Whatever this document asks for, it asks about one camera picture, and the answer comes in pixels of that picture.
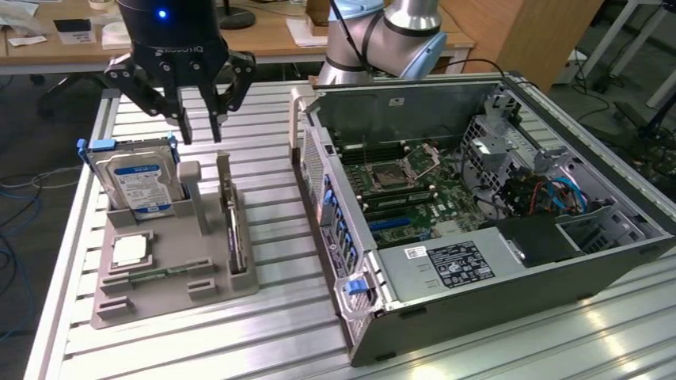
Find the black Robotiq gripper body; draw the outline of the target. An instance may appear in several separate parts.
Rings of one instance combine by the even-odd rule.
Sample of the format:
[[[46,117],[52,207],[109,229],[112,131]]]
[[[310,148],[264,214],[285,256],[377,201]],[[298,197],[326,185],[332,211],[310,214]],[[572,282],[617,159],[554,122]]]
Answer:
[[[130,56],[161,85],[168,63],[180,88],[205,84],[229,58],[213,1],[120,1],[130,39]]]

